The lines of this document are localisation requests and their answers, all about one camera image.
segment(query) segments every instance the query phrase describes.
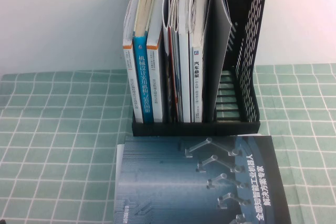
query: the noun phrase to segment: black plastic file organizer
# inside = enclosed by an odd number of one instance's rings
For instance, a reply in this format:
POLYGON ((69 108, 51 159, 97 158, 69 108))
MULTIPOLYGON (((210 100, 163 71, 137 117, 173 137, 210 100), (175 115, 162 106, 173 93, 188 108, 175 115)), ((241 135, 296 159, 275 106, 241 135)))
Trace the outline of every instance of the black plastic file organizer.
MULTIPOLYGON (((260 121, 253 86, 253 67, 265 0, 227 1, 233 26, 223 71, 225 74, 229 73, 232 77, 232 87, 227 88, 232 91, 232 94, 222 94, 222 96, 224 98, 235 98, 239 117, 215 118, 213 122, 207 123, 142 124, 136 123, 133 116, 132 129, 134 136, 225 136, 258 132, 260 121)), ((233 102, 226 102, 224 99, 222 103, 216 103, 216 106, 219 107, 229 103, 233 102)))

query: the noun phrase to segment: blue book spine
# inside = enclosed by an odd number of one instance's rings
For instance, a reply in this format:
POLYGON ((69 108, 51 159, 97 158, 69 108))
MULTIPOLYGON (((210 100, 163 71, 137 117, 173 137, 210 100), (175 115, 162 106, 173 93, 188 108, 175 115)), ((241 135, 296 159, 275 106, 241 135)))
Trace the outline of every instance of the blue book spine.
POLYGON ((138 73, 141 107, 144 123, 153 123, 153 106, 151 95, 151 84, 149 79, 147 60, 147 32, 143 37, 133 37, 136 71, 138 73))

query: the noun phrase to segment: dark blue book cover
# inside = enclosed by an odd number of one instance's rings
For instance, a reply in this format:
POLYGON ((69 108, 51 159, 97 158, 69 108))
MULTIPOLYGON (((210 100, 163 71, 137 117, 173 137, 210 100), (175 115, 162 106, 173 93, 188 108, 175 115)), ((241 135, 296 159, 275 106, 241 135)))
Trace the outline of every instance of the dark blue book cover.
POLYGON ((290 224, 270 136, 131 137, 114 223, 290 224))
POLYGON ((142 37, 134 36, 133 42, 136 72, 138 73, 143 122, 153 123, 153 105, 146 48, 147 32, 145 32, 145 36, 142 37))

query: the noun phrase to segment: checkered tablecloth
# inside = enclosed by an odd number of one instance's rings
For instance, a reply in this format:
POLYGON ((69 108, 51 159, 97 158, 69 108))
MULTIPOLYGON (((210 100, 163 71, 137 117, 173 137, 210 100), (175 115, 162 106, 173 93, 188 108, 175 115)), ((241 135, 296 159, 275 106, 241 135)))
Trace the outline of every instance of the checkered tablecloth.
MULTIPOLYGON (((292 223, 336 223, 336 64, 257 66, 292 223)), ((126 71, 10 74, 0 84, 0 217, 112 223, 115 152, 131 135, 126 71)))
POLYGON ((259 133, 272 135, 292 223, 336 223, 336 64, 257 66, 259 133))

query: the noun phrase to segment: orange stripe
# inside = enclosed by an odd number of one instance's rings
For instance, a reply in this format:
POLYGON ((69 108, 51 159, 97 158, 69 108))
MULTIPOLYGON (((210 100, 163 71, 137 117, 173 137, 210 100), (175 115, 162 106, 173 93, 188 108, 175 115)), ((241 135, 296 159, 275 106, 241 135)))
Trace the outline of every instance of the orange stripe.
POLYGON ((133 43, 130 45, 122 46, 123 49, 132 49, 133 43))
POLYGON ((159 44, 160 44, 160 41, 161 41, 161 36, 162 36, 162 30, 160 32, 160 36, 159 36, 159 43, 156 45, 156 46, 146 46, 147 49, 152 49, 152 50, 157 50, 159 48, 159 44))
POLYGON ((157 50, 158 49, 158 46, 147 46, 147 49, 152 49, 152 50, 157 50))

